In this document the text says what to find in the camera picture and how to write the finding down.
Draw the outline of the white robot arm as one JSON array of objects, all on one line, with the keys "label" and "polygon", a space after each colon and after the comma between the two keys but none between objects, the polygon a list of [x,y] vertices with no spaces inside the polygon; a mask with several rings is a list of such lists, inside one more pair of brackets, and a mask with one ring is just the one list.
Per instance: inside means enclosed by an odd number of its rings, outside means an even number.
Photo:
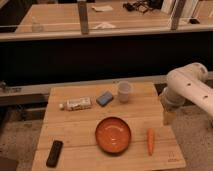
[{"label": "white robot arm", "polygon": [[189,100],[213,117],[213,88],[205,84],[208,70],[201,63],[191,63],[171,70],[166,75],[167,86],[160,94],[165,125],[175,118],[174,110]]}]

